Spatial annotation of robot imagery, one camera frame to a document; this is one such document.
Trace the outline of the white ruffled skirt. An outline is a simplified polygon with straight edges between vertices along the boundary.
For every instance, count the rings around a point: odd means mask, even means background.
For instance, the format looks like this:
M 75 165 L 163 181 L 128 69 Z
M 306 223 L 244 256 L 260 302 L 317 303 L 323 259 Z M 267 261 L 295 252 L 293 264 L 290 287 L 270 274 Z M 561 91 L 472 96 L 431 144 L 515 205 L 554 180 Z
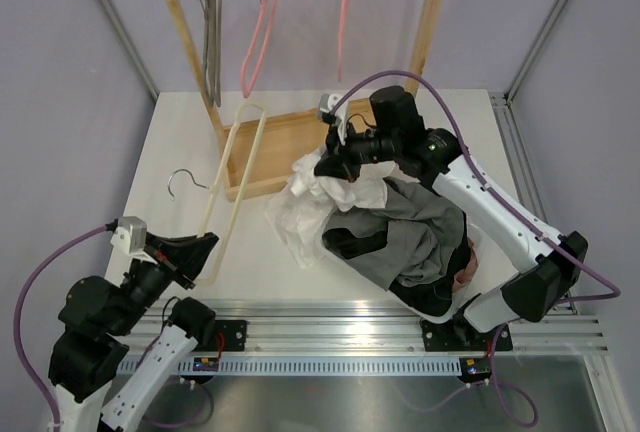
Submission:
M 321 235 L 334 212 L 385 207 L 388 193 L 384 179 L 395 168 L 390 162 L 364 165 L 353 183 L 317 177 L 314 168 L 325 151 L 321 146 L 294 162 L 285 187 L 265 210 L 277 238 L 302 268 L 313 266 L 323 257 Z

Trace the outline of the pink velvet hanger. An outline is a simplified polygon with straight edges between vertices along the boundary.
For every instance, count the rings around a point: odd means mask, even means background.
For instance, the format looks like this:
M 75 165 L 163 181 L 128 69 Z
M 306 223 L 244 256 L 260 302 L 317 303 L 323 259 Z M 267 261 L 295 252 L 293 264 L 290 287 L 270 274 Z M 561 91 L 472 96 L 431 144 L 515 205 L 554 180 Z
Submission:
M 240 85 L 244 98 L 249 98 L 258 81 L 270 43 L 279 0 L 260 0 L 254 31 L 240 71 Z
M 344 44 L 349 5 L 350 0 L 341 0 L 337 40 L 337 78 L 339 82 L 343 80 Z

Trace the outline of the pink pleated skirt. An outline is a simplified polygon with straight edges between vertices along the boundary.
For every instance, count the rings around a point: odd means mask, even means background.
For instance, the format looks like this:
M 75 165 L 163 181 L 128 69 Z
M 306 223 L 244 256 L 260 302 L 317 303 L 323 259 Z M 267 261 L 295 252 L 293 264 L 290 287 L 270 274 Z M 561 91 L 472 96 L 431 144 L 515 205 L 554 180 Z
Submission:
M 470 238 L 468 238 L 467 244 L 470 251 L 470 258 L 467 265 L 454 275 L 454 282 L 452 286 L 453 293 L 456 293 L 468 286 L 472 282 L 478 269 L 478 259 L 475 250 L 475 243 Z

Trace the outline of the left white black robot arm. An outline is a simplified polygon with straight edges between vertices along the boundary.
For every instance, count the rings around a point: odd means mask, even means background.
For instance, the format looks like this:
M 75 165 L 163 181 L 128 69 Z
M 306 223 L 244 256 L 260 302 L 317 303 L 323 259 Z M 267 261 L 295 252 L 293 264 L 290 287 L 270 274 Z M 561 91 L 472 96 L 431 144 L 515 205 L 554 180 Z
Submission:
M 71 288 L 58 315 L 65 331 L 54 345 L 48 377 L 60 409 L 60 430 L 135 430 L 179 363 L 214 342 L 214 311 L 190 297 L 179 300 L 126 385 L 113 399 L 106 397 L 129 352 L 122 337 L 170 285 L 193 288 L 218 241 L 211 232 L 163 238 L 115 229 L 113 248 L 131 260 L 122 283 L 84 278 Z

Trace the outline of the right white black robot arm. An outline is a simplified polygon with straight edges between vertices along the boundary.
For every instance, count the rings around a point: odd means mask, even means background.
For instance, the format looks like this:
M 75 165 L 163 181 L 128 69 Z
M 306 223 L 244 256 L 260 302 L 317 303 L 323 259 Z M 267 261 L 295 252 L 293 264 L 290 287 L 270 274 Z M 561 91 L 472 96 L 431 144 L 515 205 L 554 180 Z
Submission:
M 470 300 L 454 323 L 456 341 L 476 348 L 502 323 L 539 322 L 575 285 L 588 250 L 577 231 L 563 234 L 508 196 L 444 128 L 428 128 L 414 96 L 401 86 L 369 98 L 374 126 L 355 130 L 345 97 L 322 95 L 317 117 L 329 127 L 314 172 L 355 181 L 365 164 L 394 162 L 427 190 L 470 215 L 504 252 L 516 271 Z

